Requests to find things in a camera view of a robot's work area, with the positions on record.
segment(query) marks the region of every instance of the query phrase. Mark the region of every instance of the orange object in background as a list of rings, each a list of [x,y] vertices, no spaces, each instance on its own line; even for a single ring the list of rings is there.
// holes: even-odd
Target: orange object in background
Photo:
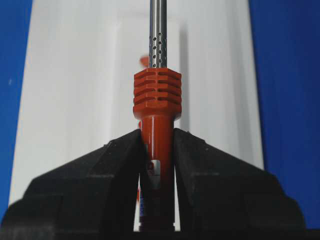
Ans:
[[[175,119],[181,116],[181,74],[147,68],[134,75],[134,116],[141,121],[147,151],[140,174],[140,230],[174,230]]]

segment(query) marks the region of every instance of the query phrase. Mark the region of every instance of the red tool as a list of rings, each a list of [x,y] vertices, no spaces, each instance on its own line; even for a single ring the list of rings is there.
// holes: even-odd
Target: red tool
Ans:
[[[150,1],[149,68],[134,75],[134,116],[147,151],[140,174],[140,231],[174,230],[174,121],[181,74],[167,68],[167,1]]]

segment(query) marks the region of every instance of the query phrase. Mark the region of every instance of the groove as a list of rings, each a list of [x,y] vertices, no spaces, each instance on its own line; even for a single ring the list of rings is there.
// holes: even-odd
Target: groove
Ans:
[[[177,73],[173,73],[173,72],[158,72],[159,76],[168,76],[173,78],[174,80],[180,81],[180,77],[177,76]]]
[[[142,79],[142,78],[144,78],[146,76],[151,76],[151,75],[156,75],[156,73],[154,71],[146,71],[141,75],[134,76],[134,79]]]
[[[155,84],[155,83],[156,83],[156,80],[145,80],[140,84],[134,85],[134,87],[139,88],[139,87],[146,85],[146,84]]]
[[[175,87],[177,89],[180,89],[180,86],[178,84],[175,84],[174,82],[170,81],[170,80],[158,80],[159,84],[168,84],[172,87]]]
[[[168,102],[171,102],[171,103],[173,103],[173,104],[180,105],[180,102],[178,102],[177,100],[175,100],[175,99],[173,99],[173,98],[170,98],[170,97],[159,96],[159,97],[158,97],[158,100],[159,100],[159,101],[168,101]]]
[[[145,93],[148,93],[148,92],[154,92],[154,91],[155,91],[154,88],[147,88],[147,89],[145,89],[145,90],[142,90],[142,91],[137,92],[137,93],[134,95],[134,97],[136,98],[136,97],[138,97],[138,96],[140,96],[140,95],[142,95],[142,94],[145,94]]]
[[[161,92],[161,93],[169,93],[169,94],[172,94],[172,95],[175,95],[177,97],[180,97],[180,94],[176,93],[175,91],[172,91],[170,89],[167,89],[167,88],[160,88],[158,89],[158,92]]]
[[[138,104],[141,104],[141,103],[149,101],[149,100],[156,100],[156,98],[154,96],[147,96],[147,97],[140,99],[139,101],[136,101],[134,103],[134,105],[138,105]]]

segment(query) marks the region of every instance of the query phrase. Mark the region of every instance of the perforated metal tube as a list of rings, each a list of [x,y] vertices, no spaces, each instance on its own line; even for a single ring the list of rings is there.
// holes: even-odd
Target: perforated metal tube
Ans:
[[[150,0],[149,67],[167,67],[167,0]]]

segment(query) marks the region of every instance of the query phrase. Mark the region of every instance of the ribbed grip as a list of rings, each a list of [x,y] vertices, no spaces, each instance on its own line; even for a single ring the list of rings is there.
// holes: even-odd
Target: ribbed grip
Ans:
[[[168,68],[147,68],[134,75],[133,112],[137,119],[147,115],[181,115],[181,74]]]

